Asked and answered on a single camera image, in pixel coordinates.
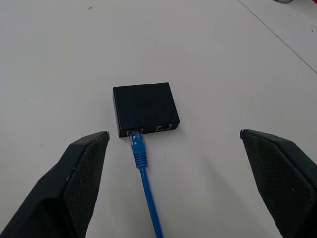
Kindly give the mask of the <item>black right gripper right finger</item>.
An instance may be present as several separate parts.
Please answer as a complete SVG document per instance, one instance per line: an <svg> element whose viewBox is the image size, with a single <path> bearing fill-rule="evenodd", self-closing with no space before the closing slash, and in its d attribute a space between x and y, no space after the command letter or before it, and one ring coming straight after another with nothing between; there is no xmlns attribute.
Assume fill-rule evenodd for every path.
<svg viewBox="0 0 317 238"><path fill-rule="evenodd" d="M283 238L317 238L317 164L294 142L240 131L257 189Z"/></svg>

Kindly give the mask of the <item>black network switch box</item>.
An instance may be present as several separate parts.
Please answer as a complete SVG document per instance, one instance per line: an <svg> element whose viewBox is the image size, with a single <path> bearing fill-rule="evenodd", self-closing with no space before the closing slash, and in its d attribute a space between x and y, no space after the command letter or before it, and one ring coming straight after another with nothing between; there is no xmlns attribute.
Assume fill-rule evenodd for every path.
<svg viewBox="0 0 317 238"><path fill-rule="evenodd" d="M174 130L180 124L168 82L113 87L118 137Z"/></svg>

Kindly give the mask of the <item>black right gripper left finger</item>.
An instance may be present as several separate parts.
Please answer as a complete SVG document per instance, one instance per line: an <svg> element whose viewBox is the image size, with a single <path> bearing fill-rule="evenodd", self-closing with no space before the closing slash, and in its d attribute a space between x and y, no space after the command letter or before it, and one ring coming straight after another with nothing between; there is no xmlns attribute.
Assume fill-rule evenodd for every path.
<svg viewBox="0 0 317 238"><path fill-rule="evenodd" d="M35 184L0 238L85 238L99 194L109 133L71 143Z"/></svg>

